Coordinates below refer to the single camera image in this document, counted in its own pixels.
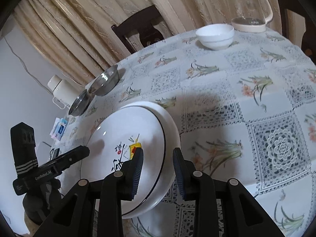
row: curtain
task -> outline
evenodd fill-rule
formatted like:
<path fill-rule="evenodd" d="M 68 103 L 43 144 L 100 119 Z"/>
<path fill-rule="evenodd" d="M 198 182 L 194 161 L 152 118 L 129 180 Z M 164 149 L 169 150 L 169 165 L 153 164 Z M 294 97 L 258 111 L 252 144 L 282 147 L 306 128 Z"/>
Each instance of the curtain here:
<path fill-rule="evenodd" d="M 277 0 L 272 29 L 281 31 Z M 224 0 L 22 0 L 14 10 L 30 43 L 53 65 L 80 84 L 87 84 L 109 66 L 130 55 L 111 30 L 151 5 L 162 15 L 153 22 L 164 38 L 228 21 Z M 138 33 L 128 36 L 140 50 Z"/>

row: dark wooden chair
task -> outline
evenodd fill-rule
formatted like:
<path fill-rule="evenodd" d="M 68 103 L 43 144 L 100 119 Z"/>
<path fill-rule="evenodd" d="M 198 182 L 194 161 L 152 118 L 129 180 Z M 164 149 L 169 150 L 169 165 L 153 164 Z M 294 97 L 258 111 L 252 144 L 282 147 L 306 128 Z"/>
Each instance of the dark wooden chair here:
<path fill-rule="evenodd" d="M 287 39 L 289 38 L 287 10 L 293 11 L 305 18 L 306 31 L 302 38 L 301 49 L 316 64 L 316 27 L 314 23 L 298 0 L 278 0 L 278 2 L 281 14 L 282 35 Z"/>
<path fill-rule="evenodd" d="M 135 49 L 125 37 L 132 30 L 136 29 L 138 31 L 139 39 L 143 47 L 164 39 L 162 34 L 151 24 L 151 20 L 158 17 L 161 17 L 161 15 L 155 5 L 152 5 L 130 16 L 119 26 L 113 25 L 111 28 L 130 53 L 134 53 L 136 52 Z"/>

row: glass pitcher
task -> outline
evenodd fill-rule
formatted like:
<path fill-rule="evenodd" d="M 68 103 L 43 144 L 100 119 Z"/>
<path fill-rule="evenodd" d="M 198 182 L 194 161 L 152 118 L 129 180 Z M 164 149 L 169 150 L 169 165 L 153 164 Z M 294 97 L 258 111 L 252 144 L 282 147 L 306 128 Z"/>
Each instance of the glass pitcher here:
<path fill-rule="evenodd" d="M 264 17 L 259 0 L 226 0 L 230 12 L 231 24 L 239 31 L 263 32 L 266 24 L 272 20 L 273 12 L 268 0 L 269 15 Z"/>

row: stainless steel bowl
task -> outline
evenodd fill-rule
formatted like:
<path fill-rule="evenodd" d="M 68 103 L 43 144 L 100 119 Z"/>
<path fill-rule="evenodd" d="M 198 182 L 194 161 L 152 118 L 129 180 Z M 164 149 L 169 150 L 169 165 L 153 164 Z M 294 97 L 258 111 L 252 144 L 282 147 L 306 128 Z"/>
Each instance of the stainless steel bowl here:
<path fill-rule="evenodd" d="M 118 66 L 114 65 L 104 71 L 89 88 L 89 93 L 97 96 L 108 94 L 118 83 Z"/>
<path fill-rule="evenodd" d="M 74 101 L 72 106 L 69 109 L 68 114 L 71 116 L 81 116 L 90 104 L 90 95 L 88 90 L 85 89 L 80 95 L 78 95 L 77 99 Z"/>

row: tablecloth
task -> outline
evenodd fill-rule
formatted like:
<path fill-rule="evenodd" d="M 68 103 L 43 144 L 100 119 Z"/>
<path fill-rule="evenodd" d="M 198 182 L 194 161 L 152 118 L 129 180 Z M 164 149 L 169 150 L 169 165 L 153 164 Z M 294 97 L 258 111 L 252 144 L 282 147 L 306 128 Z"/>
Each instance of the tablecloth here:
<path fill-rule="evenodd" d="M 195 31 L 146 47 L 118 63 L 120 81 L 70 117 L 62 153 L 86 145 L 112 112 L 135 101 L 163 106 L 174 119 L 184 158 L 214 179 L 235 177 L 256 197 L 285 236 L 301 236 L 316 214 L 316 66 L 279 33 L 236 31 L 220 51 L 203 47 Z M 66 193 L 80 162 L 61 176 Z M 176 182 L 138 218 L 130 236 L 192 236 L 194 202 Z M 218 200 L 221 234 L 223 220 Z"/>

